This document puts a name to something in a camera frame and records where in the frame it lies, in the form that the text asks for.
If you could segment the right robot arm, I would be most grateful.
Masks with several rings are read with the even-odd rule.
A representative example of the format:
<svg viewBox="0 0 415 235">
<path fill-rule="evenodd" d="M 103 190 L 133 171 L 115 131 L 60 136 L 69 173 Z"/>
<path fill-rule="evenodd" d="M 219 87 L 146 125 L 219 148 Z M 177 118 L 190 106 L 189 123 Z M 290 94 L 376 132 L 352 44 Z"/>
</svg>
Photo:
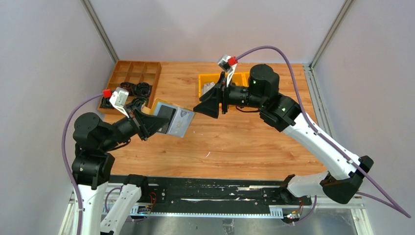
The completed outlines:
<svg viewBox="0 0 415 235">
<path fill-rule="evenodd" d="M 290 205 L 303 196 L 325 195 L 339 204 L 347 204 L 359 190 L 373 160 L 345 150 L 295 100 L 281 94 L 279 75 L 270 66 L 253 66 L 248 82 L 246 87 L 228 84 L 222 72 L 193 110 L 218 118 L 227 113 L 229 106 L 253 108 L 267 125 L 299 142 L 326 167 L 325 172 L 318 174 L 287 176 L 276 197 Z"/>
</svg>

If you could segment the yellow leather card holder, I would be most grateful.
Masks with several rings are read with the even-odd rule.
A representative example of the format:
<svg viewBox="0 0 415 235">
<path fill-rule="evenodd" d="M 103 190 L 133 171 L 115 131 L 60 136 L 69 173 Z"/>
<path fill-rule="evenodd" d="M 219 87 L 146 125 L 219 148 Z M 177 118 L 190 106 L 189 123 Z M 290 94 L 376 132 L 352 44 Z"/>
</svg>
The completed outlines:
<svg viewBox="0 0 415 235">
<path fill-rule="evenodd" d="M 178 106 L 178 105 L 173 104 L 171 102 L 162 100 L 160 98 L 156 98 L 154 100 L 153 105 L 150 108 L 149 114 L 155 115 L 155 116 L 158 116 L 158 117 L 168 118 L 169 119 L 168 126 L 169 126 L 172 119 L 173 119 L 173 116 L 176 112 L 176 109 L 178 109 L 178 108 L 185 109 L 184 107 Z"/>
</svg>

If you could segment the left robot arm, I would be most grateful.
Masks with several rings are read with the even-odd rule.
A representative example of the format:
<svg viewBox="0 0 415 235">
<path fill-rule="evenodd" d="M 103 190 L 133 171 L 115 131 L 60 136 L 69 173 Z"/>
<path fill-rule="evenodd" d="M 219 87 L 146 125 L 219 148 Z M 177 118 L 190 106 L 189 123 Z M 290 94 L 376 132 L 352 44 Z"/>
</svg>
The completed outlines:
<svg viewBox="0 0 415 235">
<path fill-rule="evenodd" d="M 148 115 L 133 108 L 126 117 L 109 124 L 95 113 L 84 113 L 74 123 L 75 159 L 71 169 L 78 186 L 77 203 L 82 203 L 81 234 L 117 235 L 120 233 L 130 210 L 136 202 L 150 197 L 148 178 L 130 174 L 124 180 L 115 204 L 102 218 L 105 192 L 109 184 L 115 158 L 110 153 L 119 145 L 127 144 L 137 135 L 148 138 L 169 120 Z"/>
</svg>

